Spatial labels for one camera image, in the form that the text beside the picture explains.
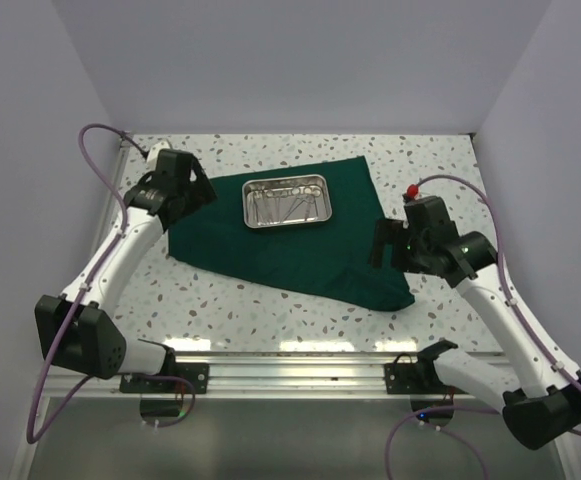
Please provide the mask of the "dark green surgical cloth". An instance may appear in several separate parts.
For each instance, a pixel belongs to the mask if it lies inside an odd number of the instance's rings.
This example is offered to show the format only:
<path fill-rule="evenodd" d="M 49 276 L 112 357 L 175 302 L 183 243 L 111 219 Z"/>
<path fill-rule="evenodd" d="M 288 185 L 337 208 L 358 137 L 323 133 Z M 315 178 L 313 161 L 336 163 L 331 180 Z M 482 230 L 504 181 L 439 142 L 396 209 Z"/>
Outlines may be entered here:
<path fill-rule="evenodd" d="M 325 178 L 332 217 L 314 226 L 251 229 L 243 219 L 242 187 L 251 180 L 318 174 Z M 374 228 L 383 218 L 364 157 L 215 177 L 218 198 L 167 233 L 171 258 L 202 270 L 297 293 L 394 312 L 415 301 L 404 274 L 373 268 Z"/>

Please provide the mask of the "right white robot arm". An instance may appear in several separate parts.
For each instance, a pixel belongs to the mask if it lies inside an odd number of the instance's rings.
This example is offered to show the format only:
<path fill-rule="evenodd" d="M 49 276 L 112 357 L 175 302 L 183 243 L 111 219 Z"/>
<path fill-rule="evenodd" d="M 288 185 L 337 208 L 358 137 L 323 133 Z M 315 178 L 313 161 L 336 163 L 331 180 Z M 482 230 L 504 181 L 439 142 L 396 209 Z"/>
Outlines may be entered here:
<path fill-rule="evenodd" d="M 389 248 L 393 268 L 443 279 L 481 318 L 512 370 L 439 340 L 411 363 L 386 364 L 387 391 L 432 394 L 456 388 L 501 414 L 514 438 L 530 450 L 579 426 L 581 368 L 505 287 L 507 272 L 492 243 L 480 232 L 460 234 L 437 196 L 407 202 L 405 213 L 405 220 L 376 222 L 370 264 L 380 267 Z"/>

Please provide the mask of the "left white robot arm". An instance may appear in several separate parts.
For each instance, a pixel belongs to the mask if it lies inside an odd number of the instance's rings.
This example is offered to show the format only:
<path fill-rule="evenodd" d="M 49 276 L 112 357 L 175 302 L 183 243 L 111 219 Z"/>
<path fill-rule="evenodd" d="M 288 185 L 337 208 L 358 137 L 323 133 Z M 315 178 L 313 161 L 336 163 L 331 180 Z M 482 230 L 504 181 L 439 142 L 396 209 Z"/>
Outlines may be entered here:
<path fill-rule="evenodd" d="M 114 322 L 118 301 L 141 260 L 181 219 L 216 200 L 199 159 L 162 149 L 152 170 L 122 198 L 108 236 L 84 270 L 59 295 L 44 295 L 34 310 L 45 362 L 109 379 L 142 374 L 155 392 L 171 390 L 178 369 L 162 344 L 129 340 Z"/>

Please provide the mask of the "stainless steel instrument tray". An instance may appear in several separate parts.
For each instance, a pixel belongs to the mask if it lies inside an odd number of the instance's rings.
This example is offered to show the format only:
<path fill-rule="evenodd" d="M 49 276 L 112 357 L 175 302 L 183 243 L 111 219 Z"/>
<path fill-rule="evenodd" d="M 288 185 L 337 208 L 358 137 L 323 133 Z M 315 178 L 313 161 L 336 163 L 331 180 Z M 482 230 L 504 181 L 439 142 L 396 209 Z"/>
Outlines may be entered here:
<path fill-rule="evenodd" d="M 297 189 L 305 186 L 316 186 L 321 189 L 321 196 L 316 201 L 317 214 L 312 213 L 307 222 L 281 222 L 264 226 L 257 221 L 253 197 L 254 192 L 262 189 L 279 189 L 281 191 L 281 218 L 297 195 Z M 272 229 L 290 226 L 312 225 L 327 222 L 333 213 L 329 188 L 326 179 L 318 174 L 279 177 L 271 179 L 250 180 L 242 186 L 243 220 L 245 225 L 253 230 Z"/>

